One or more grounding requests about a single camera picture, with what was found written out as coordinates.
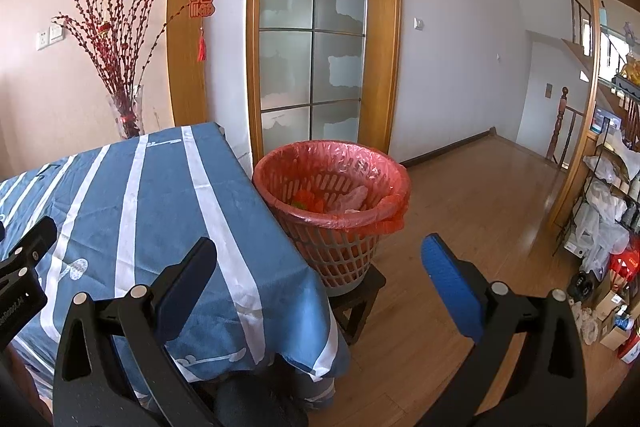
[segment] wooden newel post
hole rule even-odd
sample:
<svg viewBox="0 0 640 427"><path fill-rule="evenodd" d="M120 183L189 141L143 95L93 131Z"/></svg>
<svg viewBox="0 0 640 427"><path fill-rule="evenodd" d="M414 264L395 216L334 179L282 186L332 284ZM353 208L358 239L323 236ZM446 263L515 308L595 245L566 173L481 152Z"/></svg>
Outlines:
<svg viewBox="0 0 640 427"><path fill-rule="evenodd" d="M560 103L558 104L558 117L556 118L556 127L554 128L554 134L549 142L549 149L546 150L546 159L553 160L554 153L556 152L556 145L558 144L558 136L560 136L560 129L562 129L562 118L564 118L564 110L566 109L566 96L569 94L569 90L566 87L562 88L562 96L560 97Z"/></svg>

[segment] basket rim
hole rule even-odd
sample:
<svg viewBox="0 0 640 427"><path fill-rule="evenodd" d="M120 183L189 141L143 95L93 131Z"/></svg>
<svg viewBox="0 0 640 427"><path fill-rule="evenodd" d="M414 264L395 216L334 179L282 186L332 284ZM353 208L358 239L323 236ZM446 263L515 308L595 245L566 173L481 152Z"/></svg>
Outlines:
<svg viewBox="0 0 640 427"><path fill-rule="evenodd" d="M294 146L299 144L312 143L346 144L350 146L350 148L358 150L359 152L366 151L368 154L374 153L379 155L381 159L392 165L398 172L399 176L402 178L400 185L404 187L403 190L400 190L398 193L384 196L374 208L353 214L318 214L316 212L302 210L301 208L280 201L267 190L266 183L264 183L266 178L266 165L282 150L294 148ZM278 147L258 161L254 168L254 175L252 179L258 193L269 206L276 208L276 210L279 210L287 217L295 218L296 222L304 223L306 225L315 225L324 229L358 229L360 227L365 227L367 225L372 225L373 223L390 219L402 209L403 205L406 205L411 188L411 178L409 177L406 169L391 158L391 156L373 147L366 147L355 142L341 140L304 140Z"/></svg>

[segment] blue gripper pad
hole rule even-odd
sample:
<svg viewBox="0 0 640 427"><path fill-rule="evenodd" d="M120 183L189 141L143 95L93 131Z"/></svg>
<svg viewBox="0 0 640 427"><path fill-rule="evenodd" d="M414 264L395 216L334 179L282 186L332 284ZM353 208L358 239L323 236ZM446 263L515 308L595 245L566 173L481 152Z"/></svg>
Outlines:
<svg viewBox="0 0 640 427"><path fill-rule="evenodd" d="M432 233L424 238L422 265L460 334L477 344L484 332L484 309L477 293L460 271L462 264L467 263L459 261L438 234Z"/></svg>

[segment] blue striped tablecloth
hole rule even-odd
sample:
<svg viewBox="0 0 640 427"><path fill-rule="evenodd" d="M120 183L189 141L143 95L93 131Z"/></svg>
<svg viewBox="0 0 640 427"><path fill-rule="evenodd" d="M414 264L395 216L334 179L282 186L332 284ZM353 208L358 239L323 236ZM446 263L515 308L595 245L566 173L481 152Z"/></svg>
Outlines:
<svg viewBox="0 0 640 427"><path fill-rule="evenodd" d="M107 145L2 182L3 259L44 215L59 232L37 268L49 301L14 340L44 396L73 296L113 298L151 284L202 236L215 242L218 268L167 345L187 380L251 370L279 353L312 380L324 377L326 398L328 378L346 371L348 348L318 276L215 124ZM118 350L134 389L145 394L126 345L118 342Z"/></svg>

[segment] silver screw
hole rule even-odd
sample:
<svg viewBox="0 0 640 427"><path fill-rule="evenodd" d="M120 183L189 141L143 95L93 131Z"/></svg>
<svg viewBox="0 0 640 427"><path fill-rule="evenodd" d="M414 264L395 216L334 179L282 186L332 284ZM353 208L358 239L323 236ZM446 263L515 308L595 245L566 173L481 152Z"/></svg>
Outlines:
<svg viewBox="0 0 640 427"><path fill-rule="evenodd" d="M558 302L564 302L566 301L566 293L564 293L562 290L556 288L555 290L553 290L551 292L551 295L553 295L554 299Z"/></svg>
<svg viewBox="0 0 640 427"><path fill-rule="evenodd" d="M138 286L133 286L131 289L131 296L134 299L140 299L146 295L146 286L139 284Z"/></svg>
<svg viewBox="0 0 640 427"><path fill-rule="evenodd" d="M507 295L509 293L509 287L504 282L494 282L491 285L491 291L496 295Z"/></svg>
<svg viewBox="0 0 640 427"><path fill-rule="evenodd" d="M80 304L84 303L84 301L86 301L86 293L80 292L74 296L74 304L79 306Z"/></svg>

